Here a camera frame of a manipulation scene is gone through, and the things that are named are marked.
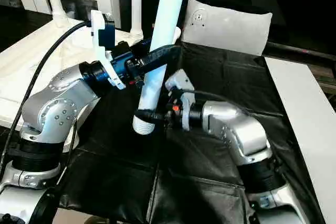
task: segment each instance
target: white pole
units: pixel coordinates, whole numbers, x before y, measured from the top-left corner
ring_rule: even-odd
[[[172,44],[181,4],[182,0],[160,0],[151,51]],[[166,65],[145,75],[145,85],[142,88],[139,109],[156,109],[165,71]],[[150,134],[154,130],[154,127],[154,124],[146,123],[136,116],[133,118],[133,128],[139,134]]]
[[[132,28],[131,36],[143,38],[141,29],[141,0],[132,0]]]
[[[63,10],[61,0],[50,0],[52,11],[53,11],[53,20],[55,21],[57,27],[64,27],[68,24],[68,18]]]

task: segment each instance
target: white table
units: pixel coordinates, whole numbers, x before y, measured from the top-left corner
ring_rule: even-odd
[[[336,113],[304,64],[266,58],[326,223],[336,223]]]

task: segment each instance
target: white tube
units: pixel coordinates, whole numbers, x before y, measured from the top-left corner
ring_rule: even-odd
[[[61,0],[50,0],[52,11],[53,11],[53,20],[55,21],[57,27],[64,27],[68,24],[68,18],[63,10]]]
[[[182,0],[160,0],[151,51],[172,44],[181,4]],[[139,109],[156,109],[165,71],[166,65],[145,75],[145,85],[142,88]],[[133,128],[139,134],[150,134],[154,130],[154,127],[154,124],[146,123],[136,116],[133,118]]]
[[[141,0],[132,0],[132,37],[143,38],[141,29]]]

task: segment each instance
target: wrinkled black fabric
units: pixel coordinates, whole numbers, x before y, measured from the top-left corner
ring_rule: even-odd
[[[226,96],[261,122],[311,223],[324,223],[263,57],[182,47],[179,67],[195,89]],[[167,75],[175,70],[170,66]],[[60,185],[60,205],[129,223],[248,223],[253,212],[221,141],[201,130],[161,127],[149,136],[137,135],[132,120],[139,96],[131,86],[101,98],[80,129],[80,145]],[[0,135],[1,144],[6,135]]]

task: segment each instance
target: black hose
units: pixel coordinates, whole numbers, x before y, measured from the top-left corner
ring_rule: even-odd
[[[200,94],[200,95],[204,95],[206,97],[211,97],[211,98],[216,99],[216,100],[220,100],[220,101],[224,101],[224,102],[229,102],[232,105],[240,108],[246,114],[249,114],[248,111],[245,108],[242,108],[241,105],[239,105],[238,103],[230,100],[229,98],[224,97],[224,96],[219,95],[219,94],[214,94],[214,93],[210,93],[210,92],[206,92],[206,91],[201,91],[201,90],[188,90],[188,89],[178,89],[178,91],[182,92],[182,93]]]
[[[0,175],[2,175],[2,172],[3,172],[3,166],[4,166],[4,163],[5,163],[5,157],[6,157],[6,153],[7,153],[7,150],[8,150],[8,147],[9,147],[9,144],[10,144],[10,140],[13,136],[13,133],[15,131],[15,128],[17,126],[17,123],[21,117],[21,113],[22,113],[22,107],[23,105],[25,104],[25,102],[27,101],[27,99],[29,98],[30,96],[30,93],[32,92],[32,89],[35,85],[35,82],[37,80],[37,77],[39,76],[44,64],[46,63],[46,61],[49,59],[50,55],[55,51],[55,49],[67,38],[69,37],[69,35],[71,35],[74,31],[78,30],[79,28],[83,27],[83,26],[91,26],[91,22],[81,22],[73,27],[71,27],[68,31],[66,31],[53,45],[52,47],[47,51],[47,53],[43,56],[41,62],[39,63],[39,65],[37,66],[36,70],[35,70],[35,73],[32,77],[32,80],[30,81],[30,84],[27,88],[27,91],[25,93],[25,96],[24,98],[22,99],[22,102],[20,104],[20,107],[16,113],[16,116],[14,118],[14,121],[12,123],[12,127],[10,127],[10,131],[9,131],[9,134],[7,136],[7,140],[6,140],[6,143],[5,143],[5,147],[2,151],[2,154],[1,154],[1,160],[0,160]]]

